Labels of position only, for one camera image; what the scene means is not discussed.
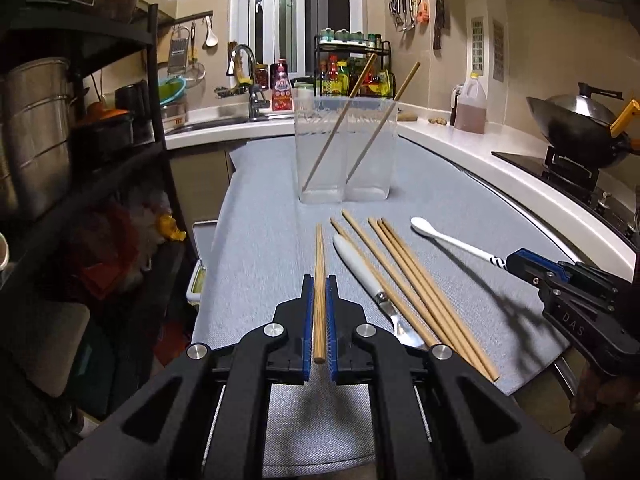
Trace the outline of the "black spice rack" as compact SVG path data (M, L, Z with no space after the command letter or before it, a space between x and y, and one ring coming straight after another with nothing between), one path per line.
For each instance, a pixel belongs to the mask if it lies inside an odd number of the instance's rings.
M357 96L390 99L394 96L396 81L389 41L380 35L358 41L315 36L314 94L349 96L371 56L374 56L373 64L366 70Z

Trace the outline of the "chrome kitchen faucet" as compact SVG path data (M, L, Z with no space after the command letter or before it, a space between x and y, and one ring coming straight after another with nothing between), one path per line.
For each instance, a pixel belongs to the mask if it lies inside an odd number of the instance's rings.
M248 120L256 122L262 110L270 107L262 86L256 79L256 60L253 50L247 44L236 42L229 51L227 75L235 79L240 89L248 95Z

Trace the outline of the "black metal wok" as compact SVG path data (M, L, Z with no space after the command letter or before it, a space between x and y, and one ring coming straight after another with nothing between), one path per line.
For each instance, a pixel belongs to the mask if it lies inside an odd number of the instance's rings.
M623 93L578 84L577 94L548 99L526 98L536 124L555 153L594 169L613 166L628 155L639 155L639 140L626 133L639 117L639 101L632 99L615 115L593 96L622 100Z

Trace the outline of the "stainless steel sink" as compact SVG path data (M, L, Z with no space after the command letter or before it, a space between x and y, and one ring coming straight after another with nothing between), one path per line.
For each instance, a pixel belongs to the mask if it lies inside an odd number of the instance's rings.
M188 122L172 130L167 130L166 134L180 134L189 133L198 130L228 127L233 125L246 125L257 124L258 122L274 122L275 120L290 120L294 118L293 112L286 113L268 113L259 114L255 117L243 117L243 116L224 116L216 117L211 120L204 120L204 122Z

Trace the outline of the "black gas stove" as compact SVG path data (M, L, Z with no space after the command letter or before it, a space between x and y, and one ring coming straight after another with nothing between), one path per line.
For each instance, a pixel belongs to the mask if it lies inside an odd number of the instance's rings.
M552 146L545 158L496 151L491 155L546 182L596 217L631 249L637 249L634 213L597 185L597 170L591 171L560 156Z

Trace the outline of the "large steel stock pot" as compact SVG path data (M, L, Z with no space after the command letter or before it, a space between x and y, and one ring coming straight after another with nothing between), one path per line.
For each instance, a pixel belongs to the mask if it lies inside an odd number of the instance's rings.
M67 70L64 58L40 58L15 67L4 80L13 180L21 208L32 218L63 197L70 182Z

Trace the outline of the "white striped ceramic spoon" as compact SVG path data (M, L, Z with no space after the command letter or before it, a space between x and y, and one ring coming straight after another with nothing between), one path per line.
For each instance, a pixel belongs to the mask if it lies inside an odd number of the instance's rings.
M432 238L433 240L440 240L441 242L445 242L454 247L460 248L464 252L468 252L472 256L490 263L492 266L496 266L499 269L506 270L506 262L503 260L503 258L493 255L490 252L486 252L486 250L462 242L462 240L458 240L457 238L439 232L439 230L436 230L434 228L431 222L428 222L422 217L412 217L410 219L410 224L411 229L422 236Z

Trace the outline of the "wooden chopstick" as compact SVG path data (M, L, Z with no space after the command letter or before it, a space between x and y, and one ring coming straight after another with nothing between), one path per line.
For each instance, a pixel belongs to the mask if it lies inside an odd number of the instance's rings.
M306 180L302 186L302 192L306 192L306 189L308 188L309 183L311 182L312 178L316 174L320 164L322 163L322 160L324 159L324 156L326 156L326 152L329 151L329 148L337 134L337 131L341 127L341 124L349 110L349 107L352 105L352 100L356 98L359 92L359 89L363 84L364 78L366 78L367 73L369 73L369 70L374 64L377 57L378 55L375 52L369 55L367 59L367 63L363 67L363 70L360 72L360 75L356 81L356 84L354 85L354 88L352 88L352 91L349 93L347 101L345 102L342 110L340 111L340 114L337 116L337 120L334 122L334 126L328 138L326 139L326 142L324 142L318 157L314 161L314 164L311 166L311 170L309 171L308 177L306 177Z
M314 233L314 320L312 321L312 359L326 362L326 259L322 225Z
M346 231L338 224L336 219L331 218L330 219L330 223L331 223L331 226L334 227L335 234L341 234L341 236L344 236L346 238L346 240L349 241L349 243L352 243L356 247L355 243L349 238L349 236L347 235ZM388 295L388 298L390 298L390 294L392 293L390 291L390 286L382 284L382 276L378 273L377 270L375 270L375 268L372 266L371 263L367 262L367 260L363 257L363 254L359 251L359 249L357 247L356 247L356 251L363 258L363 260L367 263L368 268L373 272L374 276L380 281L380 283L381 283L381 285L382 285L382 287L384 289L384 292L386 292L386 294ZM400 314L400 319L401 319L402 322L407 323L409 325L409 327L412 328L411 325L406 321L406 319L401 314Z
M394 110L396 110L396 106L397 106L398 102L400 101L402 96L405 94L407 88L409 87L409 84L411 84L411 81L413 81L414 76L416 76L416 73L420 70L421 66L422 66L421 62L415 62L413 64L412 69L410 70L410 72L408 73L407 77L405 78L405 80L400 85L400 87L397 90L394 98L392 99L392 102L390 102L390 105L387 107L387 110L384 112L384 114L382 115L382 118L380 119L380 121L376 125L375 129L373 130L373 133L371 134L369 140L367 140L367 143L364 144L363 149L360 151L360 153L358 154L357 158L355 159L355 162L352 165L352 168L350 168L350 170L349 170L349 172L348 172L348 174L346 176L346 181L345 181L346 184L348 184L350 179L354 176L354 174L356 174L356 171L359 168L359 166L361 165L363 159L368 154L368 151L370 150L370 148L373 145L373 143L375 142L376 138L378 137L378 135L382 131L383 127L385 126L386 122L388 121L388 118L390 118L390 115L393 113Z
M372 228L373 232L375 232L378 240L388 253L388 256L386 257L390 259L390 262L392 263L394 268L402 274L404 279L420 296L424 304L428 307L428 310L432 312L434 318L437 318L438 324L442 326L442 329L448 332L449 337L452 339L452 343L449 344L450 347L456 351L461 351L462 356L468 362L470 362L486 378L490 379L490 376L484 369L482 362L480 362L480 360L477 359L476 356L472 355L472 351L466 345L466 341L464 340L464 338L457 331L457 327L453 322L450 321L450 318L448 318L447 312L436 302L436 298L421 284L421 282L418 280L418 272L412 270L412 267L409 266L408 258L401 255L400 250L390 240L390 237L386 235L378 226L378 224L376 223L377 221L378 220L375 220L375 218L368 218L369 226Z
M390 237L390 240L400 250L401 255L408 258L409 266L412 267L413 271L418 272L418 280L426 288L426 290L436 298L436 302L447 312L448 318L450 318L450 321L453 322L457 327L457 331L466 341L466 345L472 351L472 355L476 356L477 359L482 362L484 369L490 376L490 379L493 382L496 382L499 378L499 373L495 365L492 364L491 359L488 358L488 355L477 342L471 331L468 329L468 326L466 326L465 322L462 321L456 310L454 310L454 307L450 304L450 301L448 300L444 292L437 286L431 274L427 272L424 266L422 266L422 264L420 263L419 259L416 258L416 255L413 253L413 251L392 228L390 222L388 222L386 219L380 219L376 223L382 229L382 231Z
M434 346L434 344L439 344L440 342L451 344L452 339L449 337L448 332L442 329L442 326L438 324L437 318L434 318L420 296L404 279L402 274L394 268L390 259L375 245L374 240L346 209L342 209L341 214L358 235L361 243L367 247L372 257L375 258L376 263L373 267L384 270L382 284L390 286L390 291L392 292L390 299L398 312L429 346Z

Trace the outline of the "brown liquid plastic jug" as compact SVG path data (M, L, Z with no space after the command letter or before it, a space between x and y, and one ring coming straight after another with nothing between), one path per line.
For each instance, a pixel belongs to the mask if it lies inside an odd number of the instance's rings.
M450 124L454 128L483 134L487 120L487 96L478 73L470 73L464 84L458 84L451 95Z

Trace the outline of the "white handled metal fork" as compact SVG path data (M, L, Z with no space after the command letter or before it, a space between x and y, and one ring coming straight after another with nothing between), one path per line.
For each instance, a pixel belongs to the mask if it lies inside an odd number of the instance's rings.
M410 328L407 323L401 321L399 312L393 306L386 292L384 292L380 281L356 251L356 247L341 234L333 235L333 246L345 266L348 267L348 270L352 272L352 275L373 299L378 310L390 321L395 337L405 346L425 349L426 343L420 335L413 328Z

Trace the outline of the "clear plastic container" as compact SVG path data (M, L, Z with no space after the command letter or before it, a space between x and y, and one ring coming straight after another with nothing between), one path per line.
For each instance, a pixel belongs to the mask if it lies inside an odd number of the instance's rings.
M364 144L367 143L389 100L355 98L306 192L302 186L348 98L310 96L294 104L296 193L304 204L378 202L390 195L395 170L396 110L363 159L356 174L345 183Z

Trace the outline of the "red dish soap bottle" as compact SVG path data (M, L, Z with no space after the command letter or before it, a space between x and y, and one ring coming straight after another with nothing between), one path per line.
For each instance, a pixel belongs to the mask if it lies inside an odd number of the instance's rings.
M279 58L274 64L272 78L272 110L285 112L293 109L291 81L288 78L288 64L285 58Z

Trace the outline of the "black shelving rack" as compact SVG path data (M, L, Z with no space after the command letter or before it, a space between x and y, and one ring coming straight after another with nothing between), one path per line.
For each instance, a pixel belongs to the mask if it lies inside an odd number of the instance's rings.
M160 118L157 10L122 23L64 4L17 10L1 36L1 329L14 360L49 396L110 414L182 346L168 313L189 239ZM70 182L32 218L17 197L4 116L15 67L64 58Z

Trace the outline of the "green plastic colander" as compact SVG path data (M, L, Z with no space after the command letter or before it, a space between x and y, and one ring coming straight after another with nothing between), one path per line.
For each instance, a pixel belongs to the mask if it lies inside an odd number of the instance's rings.
M177 101L186 91L186 80L183 76L169 77L158 83L158 98L160 106Z

